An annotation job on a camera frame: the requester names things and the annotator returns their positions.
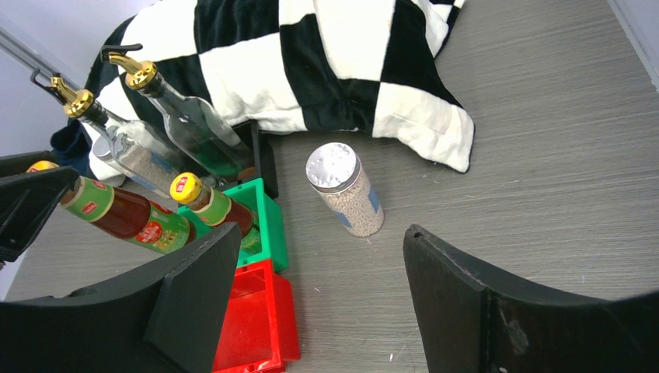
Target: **silver lid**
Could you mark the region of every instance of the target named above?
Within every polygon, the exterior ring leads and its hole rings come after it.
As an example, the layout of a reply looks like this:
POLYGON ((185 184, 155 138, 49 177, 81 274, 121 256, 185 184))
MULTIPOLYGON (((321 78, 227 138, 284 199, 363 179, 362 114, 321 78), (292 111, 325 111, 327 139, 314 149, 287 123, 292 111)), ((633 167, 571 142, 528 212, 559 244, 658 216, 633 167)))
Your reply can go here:
POLYGON ((307 160, 307 179, 314 189, 337 193, 347 189, 359 175, 359 157, 340 142, 330 142, 317 148, 307 160))
POLYGON ((97 138, 92 145, 92 153, 100 160, 106 160, 112 158, 112 153, 110 152, 110 144, 107 143, 107 140, 103 137, 97 138))

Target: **green plastic container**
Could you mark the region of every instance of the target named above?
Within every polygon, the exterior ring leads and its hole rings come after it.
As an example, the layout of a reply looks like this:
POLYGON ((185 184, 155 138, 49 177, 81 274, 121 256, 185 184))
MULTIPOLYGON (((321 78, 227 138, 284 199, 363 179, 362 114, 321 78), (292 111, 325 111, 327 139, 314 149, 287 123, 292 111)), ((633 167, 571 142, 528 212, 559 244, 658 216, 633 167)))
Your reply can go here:
MULTIPOLYGON (((263 179, 254 179, 247 183, 234 186, 225 190, 224 194, 246 205, 259 215, 261 246, 258 254, 249 255, 240 250, 238 267, 244 267, 261 260, 272 259, 274 270, 285 270, 288 268, 288 252, 286 250, 286 238, 284 237, 284 222, 281 218, 279 205, 268 197, 263 189, 263 179)), ((197 229, 197 238, 210 232, 211 229, 205 225, 186 206, 179 207, 179 214, 188 218, 197 229)))

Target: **tabletop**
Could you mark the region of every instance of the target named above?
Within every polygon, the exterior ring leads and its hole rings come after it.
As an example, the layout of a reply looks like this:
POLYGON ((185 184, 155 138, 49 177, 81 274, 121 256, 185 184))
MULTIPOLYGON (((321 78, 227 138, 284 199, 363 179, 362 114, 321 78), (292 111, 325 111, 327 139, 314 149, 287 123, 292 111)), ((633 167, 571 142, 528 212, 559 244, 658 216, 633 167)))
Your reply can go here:
MULTIPOLYGON (((289 372, 427 371, 403 263, 413 223, 564 291, 659 287, 659 96, 607 2, 470 0, 437 67, 476 124, 464 175, 392 139, 271 140, 302 350, 289 372), (330 141, 356 150, 385 208, 372 237, 349 235, 305 179, 330 141)), ((66 295, 157 256, 58 208, 8 300, 66 295)))

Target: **gold bottle cap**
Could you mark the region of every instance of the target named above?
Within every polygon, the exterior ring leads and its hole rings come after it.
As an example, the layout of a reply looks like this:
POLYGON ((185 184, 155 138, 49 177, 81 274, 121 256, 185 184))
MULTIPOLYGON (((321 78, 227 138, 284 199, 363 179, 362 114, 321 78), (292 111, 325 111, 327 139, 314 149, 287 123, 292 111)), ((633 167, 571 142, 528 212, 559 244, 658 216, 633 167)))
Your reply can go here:
POLYGON ((39 69, 35 70, 30 77, 32 83, 50 93, 63 107, 64 112, 71 118, 79 118, 85 114, 95 102, 94 94, 87 89, 74 91, 69 87, 64 79, 58 73, 51 77, 51 85, 43 85, 37 81, 40 74, 39 69))
POLYGON ((182 173, 172 181, 172 185, 169 187, 169 194, 175 201, 181 204, 189 204, 199 197, 202 186, 201 179, 195 174, 182 173))
POLYGON ((45 169, 56 169, 59 167, 53 162, 50 161, 39 161, 33 165, 31 165, 28 169, 28 173, 36 173, 38 171, 44 171, 45 169))
POLYGON ((126 46, 106 45, 101 48, 101 61, 108 61, 126 70, 126 85, 138 90, 144 88, 158 74, 158 68, 151 61, 136 61, 126 55, 129 51, 139 51, 141 44, 126 46))

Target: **yellow bottle cap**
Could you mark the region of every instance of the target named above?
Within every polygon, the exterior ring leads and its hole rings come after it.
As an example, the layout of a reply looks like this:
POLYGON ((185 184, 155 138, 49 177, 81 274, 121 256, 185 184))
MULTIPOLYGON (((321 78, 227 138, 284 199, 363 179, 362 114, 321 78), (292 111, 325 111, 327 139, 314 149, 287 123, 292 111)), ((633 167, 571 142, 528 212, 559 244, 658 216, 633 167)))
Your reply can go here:
POLYGON ((50 161, 39 161, 33 165, 31 165, 28 169, 28 173, 35 173, 37 171, 44 171, 45 169, 56 169, 59 167, 58 165, 54 164, 53 162, 50 161))
POLYGON ((193 173, 182 173, 178 175, 172 186, 169 187, 169 194, 181 204, 189 204, 201 194, 201 179, 193 173))

